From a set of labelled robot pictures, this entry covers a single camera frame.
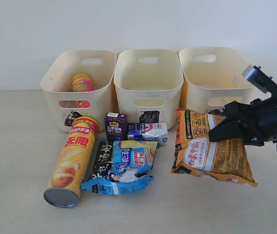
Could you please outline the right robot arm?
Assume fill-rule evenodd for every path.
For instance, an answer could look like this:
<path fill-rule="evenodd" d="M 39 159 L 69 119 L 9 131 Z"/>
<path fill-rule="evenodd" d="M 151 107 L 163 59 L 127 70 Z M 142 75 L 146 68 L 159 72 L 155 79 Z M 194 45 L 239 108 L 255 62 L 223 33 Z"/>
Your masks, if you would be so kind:
<path fill-rule="evenodd" d="M 277 96 L 250 104 L 233 101 L 224 107 L 226 118 L 208 133 L 211 142 L 239 138 L 245 145 L 277 141 Z"/>

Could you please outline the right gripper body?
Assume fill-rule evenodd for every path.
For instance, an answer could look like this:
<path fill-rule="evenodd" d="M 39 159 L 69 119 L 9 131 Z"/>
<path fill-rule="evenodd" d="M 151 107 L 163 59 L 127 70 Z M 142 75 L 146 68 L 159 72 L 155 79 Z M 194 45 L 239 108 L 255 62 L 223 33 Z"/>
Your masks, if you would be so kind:
<path fill-rule="evenodd" d="M 277 141 L 277 97 L 259 98 L 250 104 L 231 102 L 225 106 L 227 115 L 223 123 L 239 124 L 245 144 L 262 146 Z"/>

